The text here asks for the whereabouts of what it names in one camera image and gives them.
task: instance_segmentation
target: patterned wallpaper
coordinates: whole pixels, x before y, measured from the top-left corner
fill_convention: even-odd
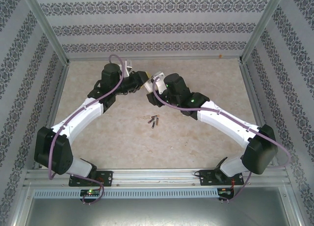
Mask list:
[[[240,56],[269,0],[38,0],[69,59]]]
[[[313,6],[281,0],[247,61],[263,118],[291,153],[287,169],[306,225],[314,225]]]
[[[10,220],[63,65],[25,0],[0,0],[0,226]]]

